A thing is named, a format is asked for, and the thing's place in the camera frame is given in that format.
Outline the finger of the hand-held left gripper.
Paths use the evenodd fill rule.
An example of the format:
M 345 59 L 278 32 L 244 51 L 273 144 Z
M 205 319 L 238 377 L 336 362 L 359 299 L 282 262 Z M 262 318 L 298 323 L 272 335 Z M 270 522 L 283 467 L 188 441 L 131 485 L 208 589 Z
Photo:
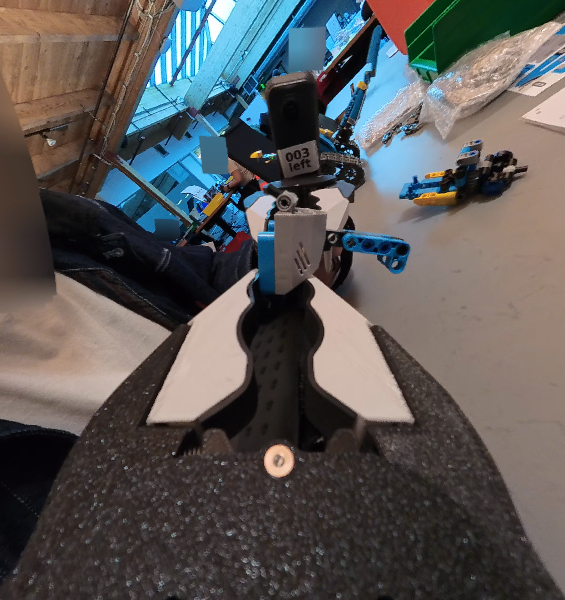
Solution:
M 319 190 L 319 207 L 326 213 L 327 230 L 343 230 L 348 219 L 349 201 L 338 187 Z
M 246 219 L 251 235 L 268 230 L 268 218 L 276 197 L 264 193 L 254 193 L 245 198 Z

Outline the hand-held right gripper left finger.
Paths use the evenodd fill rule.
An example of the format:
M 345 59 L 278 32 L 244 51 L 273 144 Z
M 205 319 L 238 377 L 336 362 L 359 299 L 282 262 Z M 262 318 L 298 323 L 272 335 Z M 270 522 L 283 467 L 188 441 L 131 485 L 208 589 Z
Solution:
M 148 425 L 201 425 L 232 439 L 254 417 L 250 344 L 258 329 L 252 270 L 189 324 L 189 331 L 149 412 Z

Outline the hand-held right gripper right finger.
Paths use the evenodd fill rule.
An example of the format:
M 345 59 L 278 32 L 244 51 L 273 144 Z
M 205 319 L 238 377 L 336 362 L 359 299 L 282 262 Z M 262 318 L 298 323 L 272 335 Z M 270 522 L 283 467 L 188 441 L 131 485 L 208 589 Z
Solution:
M 414 423 L 372 324 L 316 278 L 305 282 L 305 413 L 326 439 L 369 425 Z

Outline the blue grey brick assembly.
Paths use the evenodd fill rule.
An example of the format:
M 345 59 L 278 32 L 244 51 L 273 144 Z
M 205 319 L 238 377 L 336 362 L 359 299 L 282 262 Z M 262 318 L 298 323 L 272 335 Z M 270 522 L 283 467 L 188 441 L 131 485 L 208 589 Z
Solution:
M 402 239 L 352 229 L 327 230 L 326 213 L 297 207 L 298 198 L 282 191 L 268 218 L 268 230 L 252 235 L 258 252 L 258 283 L 263 295 L 286 295 L 313 276 L 323 253 L 333 247 L 372 254 L 392 273 L 401 273 L 410 246 Z

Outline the blue yellow brick assembly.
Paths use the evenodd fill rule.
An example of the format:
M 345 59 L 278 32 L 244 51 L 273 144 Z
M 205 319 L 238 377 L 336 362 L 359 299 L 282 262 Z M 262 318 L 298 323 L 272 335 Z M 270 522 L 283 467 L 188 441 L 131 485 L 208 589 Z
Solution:
M 481 157 L 481 139 L 464 143 L 456 168 L 428 173 L 422 179 L 413 176 L 399 194 L 418 206 L 455 206 L 463 200 L 483 194 L 498 196 L 527 166 L 518 166 L 511 151 L 500 151 Z

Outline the person's left forearm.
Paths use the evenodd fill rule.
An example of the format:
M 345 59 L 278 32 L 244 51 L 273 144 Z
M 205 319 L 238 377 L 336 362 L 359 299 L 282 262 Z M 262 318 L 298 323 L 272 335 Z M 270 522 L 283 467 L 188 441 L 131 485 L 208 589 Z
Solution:
M 39 193 L 55 270 L 169 331 L 257 266 L 252 241 L 231 253 L 177 247 L 106 202 Z

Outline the grey desk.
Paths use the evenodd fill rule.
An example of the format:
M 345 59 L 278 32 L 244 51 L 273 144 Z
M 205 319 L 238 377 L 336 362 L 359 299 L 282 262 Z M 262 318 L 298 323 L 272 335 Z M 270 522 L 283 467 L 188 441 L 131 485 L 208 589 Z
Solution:
M 355 256 L 340 293 L 458 402 L 565 594 L 565 135 L 520 119 L 563 87 L 565 77 L 536 98 L 506 92 L 446 140 L 427 125 L 372 148 L 351 216 L 412 252 L 398 276 Z M 398 199 L 473 139 L 514 151 L 528 172 L 497 199 L 453 209 Z

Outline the tracked brick robot model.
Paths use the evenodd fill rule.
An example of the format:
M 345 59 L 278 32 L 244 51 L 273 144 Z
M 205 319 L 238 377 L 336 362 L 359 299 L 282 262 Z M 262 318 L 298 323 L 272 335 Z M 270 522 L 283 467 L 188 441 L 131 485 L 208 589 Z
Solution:
M 352 135 L 373 73 L 373 71 L 366 72 L 365 81 L 359 82 L 355 89 L 351 87 L 353 94 L 338 129 L 332 132 L 320 128 L 320 161 L 323 173 L 334 175 L 338 181 L 345 181 L 355 188 L 359 188 L 364 183 L 365 173 L 360 159 L 360 149 L 352 140 Z

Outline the person's white shirt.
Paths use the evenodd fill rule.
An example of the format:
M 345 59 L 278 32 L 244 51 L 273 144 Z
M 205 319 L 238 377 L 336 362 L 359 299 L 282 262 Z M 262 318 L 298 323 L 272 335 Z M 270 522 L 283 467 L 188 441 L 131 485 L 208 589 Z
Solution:
M 0 419 L 80 434 L 170 332 L 65 275 L 56 287 L 0 313 Z

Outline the red file tray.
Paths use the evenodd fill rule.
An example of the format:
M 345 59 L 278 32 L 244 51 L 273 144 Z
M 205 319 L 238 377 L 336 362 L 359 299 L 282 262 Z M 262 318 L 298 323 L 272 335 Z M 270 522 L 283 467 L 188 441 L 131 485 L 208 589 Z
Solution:
M 405 30 L 434 1 L 367 1 L 386 34 L 399 52 L 407 55 Z

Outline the clear plastic bag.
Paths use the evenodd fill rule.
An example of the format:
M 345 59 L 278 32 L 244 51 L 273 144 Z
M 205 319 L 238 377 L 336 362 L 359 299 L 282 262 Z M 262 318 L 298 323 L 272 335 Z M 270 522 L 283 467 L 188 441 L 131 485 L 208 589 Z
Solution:
M 446 139 L 456 121 L 473 115 L 508 89 L 560 26 L 550 21 L 512 37 L 504 33 L 462 56 L 429 86 L 422 121 L 434 123 Z

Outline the green file tray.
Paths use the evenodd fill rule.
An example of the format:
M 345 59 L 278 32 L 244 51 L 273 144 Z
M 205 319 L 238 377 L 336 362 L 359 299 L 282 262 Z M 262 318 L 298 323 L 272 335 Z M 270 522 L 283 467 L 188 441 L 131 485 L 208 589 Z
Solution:
M 472 49 L 541 26 L 563 11 L 565 1 L 434 1 L 405 31 L 409 63 L 433 82 Z

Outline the dark denim jacket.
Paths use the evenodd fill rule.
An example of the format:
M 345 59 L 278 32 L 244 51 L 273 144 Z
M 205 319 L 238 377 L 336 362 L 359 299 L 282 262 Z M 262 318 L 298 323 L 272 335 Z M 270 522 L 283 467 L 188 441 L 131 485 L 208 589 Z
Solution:
M 68 431 L 0 419 L 0 584 L 31 537 L 76 440 Z

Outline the open instruction booklet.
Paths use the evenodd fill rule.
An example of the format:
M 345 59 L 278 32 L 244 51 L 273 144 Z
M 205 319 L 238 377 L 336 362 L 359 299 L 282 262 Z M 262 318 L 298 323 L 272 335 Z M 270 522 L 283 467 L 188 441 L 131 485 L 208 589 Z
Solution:
M 565 88 L 522 116 L 528 124 L 565 133 Z

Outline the blue sticker sheet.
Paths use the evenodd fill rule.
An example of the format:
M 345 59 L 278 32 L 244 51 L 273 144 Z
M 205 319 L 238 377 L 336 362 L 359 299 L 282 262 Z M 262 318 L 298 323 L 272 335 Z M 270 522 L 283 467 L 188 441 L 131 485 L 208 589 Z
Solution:
M 537 96 L 565 76 L 565 25 L 529 59 L 510 91 Z

